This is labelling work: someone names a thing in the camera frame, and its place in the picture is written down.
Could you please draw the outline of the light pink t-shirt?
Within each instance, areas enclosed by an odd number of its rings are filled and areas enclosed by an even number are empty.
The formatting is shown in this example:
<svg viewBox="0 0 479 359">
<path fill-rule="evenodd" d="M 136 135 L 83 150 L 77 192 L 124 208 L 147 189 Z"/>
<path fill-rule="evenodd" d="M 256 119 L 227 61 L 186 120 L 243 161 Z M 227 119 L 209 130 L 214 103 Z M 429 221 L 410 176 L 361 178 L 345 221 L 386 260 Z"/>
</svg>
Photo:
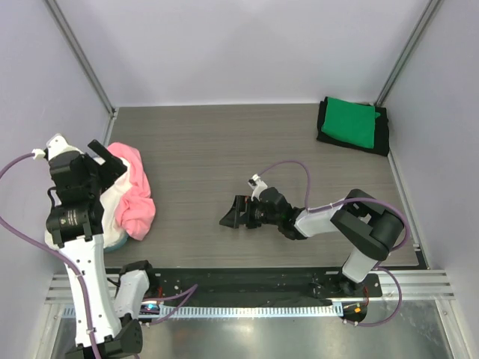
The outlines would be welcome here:
<svg viewBox="0 0 479 359">
<path fill-rule="evenodd" d="M 132 185 L 120 200 L 115 211 L 116 220 L 132 239 L 141 241 L 149 233 L 156 215 L 141 154 L 136 148 L 120 142 L 110 144 L 108 150 L 126 165 Z"/>
</svg>

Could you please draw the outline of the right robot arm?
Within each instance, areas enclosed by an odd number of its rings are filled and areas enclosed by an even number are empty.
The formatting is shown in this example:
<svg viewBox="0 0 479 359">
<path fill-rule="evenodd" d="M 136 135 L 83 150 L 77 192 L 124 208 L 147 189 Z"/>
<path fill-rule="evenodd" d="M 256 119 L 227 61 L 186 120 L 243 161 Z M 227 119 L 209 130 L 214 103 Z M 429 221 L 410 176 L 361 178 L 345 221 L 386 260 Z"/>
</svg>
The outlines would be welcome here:
<svg viewBox="0 0 479 359">
<path fill-rule="evenodd" d="M 290 240 L 342 233 L 353 244 L 353 251 L 339 274 L 320 286 L 330 293 L 346 296 L 362 290 L 368 273 L 400 247 L 396 241 L 401 233 L 406 238 L 410 234 L 401 212 L 359 189 L 328 206 L 307 209 L 289 204 L 276 188 L 265 188 L 251 196 L 237 195 L 219 224 L 234 229 L 270 224 Z"/>
</svg>

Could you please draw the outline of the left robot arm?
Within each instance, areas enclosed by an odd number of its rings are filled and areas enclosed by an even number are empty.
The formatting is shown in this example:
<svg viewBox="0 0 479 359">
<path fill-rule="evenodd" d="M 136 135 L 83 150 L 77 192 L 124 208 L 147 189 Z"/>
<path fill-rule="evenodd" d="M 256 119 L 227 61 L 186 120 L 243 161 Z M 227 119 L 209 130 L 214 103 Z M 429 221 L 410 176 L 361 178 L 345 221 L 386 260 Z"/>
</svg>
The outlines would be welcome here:
<svg viewBox="0 0 479 359">
<path fill-rule="evenodd" d="M 62 135 L 46 145 L 49 173 L 60 203 L 46 229 L 66 260 L 76 311 L 76 345 L 67 358 L 125 358 L 143 348 L 139 313 L 144 298 L 159 291 L 147 261 L 125 265 L 112 295 L 104 264 L 101 194 L 126 173 L 126 165 L 100 142 L 89 145 L 103 163 L 71 146 Z"/>
</svg>

